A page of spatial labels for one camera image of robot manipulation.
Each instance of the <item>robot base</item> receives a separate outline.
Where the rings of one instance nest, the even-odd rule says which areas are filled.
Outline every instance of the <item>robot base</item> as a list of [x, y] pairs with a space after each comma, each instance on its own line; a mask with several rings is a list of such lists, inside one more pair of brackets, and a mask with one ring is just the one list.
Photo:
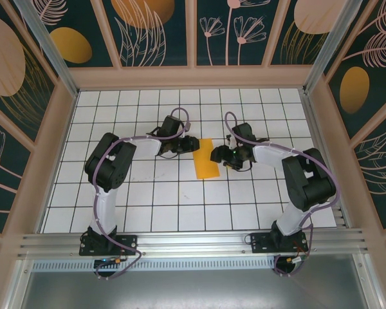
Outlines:
[[[136, 235], [116, 235], [116, 229], [109, 235], [118, 243], [131, 248], [137, 248]], [[122, 249], [110, 241], [103, 235], [94, 232], [91, 227], [87, 230], [87, 235], [80, 238], [80, 256], [134, 256], [135, 252]]]
[[297, 246], [308, 251], [306, 235], [299, 231], [290, 236], [283, 236], [278, 246], [272, 239], [271, 232], [252, 233], [249, 235], [253, 253], [297, 253]]

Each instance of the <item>yellow oval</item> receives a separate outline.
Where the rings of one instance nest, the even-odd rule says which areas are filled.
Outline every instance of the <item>yellow oval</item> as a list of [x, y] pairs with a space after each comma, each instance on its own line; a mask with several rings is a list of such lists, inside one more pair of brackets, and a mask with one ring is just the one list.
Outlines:
[[340, 105], [346, 113], [356, 113], [366, 101], [370, 80], [367, 72], [354, 66], [345, 73], [340, 85]]
[[23, 45], [14, 31], [0, 19], [0, 95], [9, 97], [23, 85], [26, 60]]
[[73, 63], [85, 63], [91, 59], [90, 43], [80, 32], [61, 27], [53, 30], [50, 37], [64, 60]]
[[174, 0], [111, 0], [116, 13], [127, 24], [141, 29], [154, 28], [151, 17], [148, 18], [144, 2], [150, 8], [151, 14], [157, 13], [162, 24], [173, 16]]
[[298, 0], [295, 6], [295, 24], [308, 34], [330, 32], [345, 0]]

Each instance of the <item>white grid mat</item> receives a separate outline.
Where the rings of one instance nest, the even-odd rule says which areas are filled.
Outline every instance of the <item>white grid mat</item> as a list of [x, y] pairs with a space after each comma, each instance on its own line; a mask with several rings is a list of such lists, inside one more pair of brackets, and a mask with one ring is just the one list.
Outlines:
[[[301, 150], [313, 147], [296, 89], [83, 91], [42, 232], [87, 229], [93, 193], [84, 164], [104, 133], [145, 134], [178, 106], [189, 112], [188, 134], [213, 138], [214, 147], [223, 145], [228, 134], [227, 111], [248, 122], [257, 138]], [[118, 192], [118, 232], [269, 229], [289, 201], [283, 174], [263, 164], [244, 173], [222, 165], [219, 170], [219, 178], [198, 180], [191, 153], [133, 161]], [[331, 209], [316, 212], [312, 220], [315, 227], [336, 226]]]

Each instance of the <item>yellow sponge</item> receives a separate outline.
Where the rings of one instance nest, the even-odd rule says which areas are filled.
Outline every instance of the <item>yellow sponge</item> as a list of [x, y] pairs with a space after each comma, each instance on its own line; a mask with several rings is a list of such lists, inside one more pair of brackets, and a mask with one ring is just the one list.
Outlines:
[[219, 177], [219, 166], [217, 163], [210, 161], [210, 154], [213, 150], [213, 141], [206, 138], [200, 141], [200, 149], [193, 152], [194, 166], [198, 179]]

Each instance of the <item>metal floor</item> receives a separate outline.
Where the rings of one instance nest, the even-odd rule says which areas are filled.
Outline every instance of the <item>metal floor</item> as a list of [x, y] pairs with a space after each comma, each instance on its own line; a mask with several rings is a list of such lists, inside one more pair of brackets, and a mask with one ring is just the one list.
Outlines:
[[87, 272], [32, 273], [24, 309], [361, 309], [349, 256], [311, 256], [292, 278], [271, 269], [130, 271], [114, 281]]

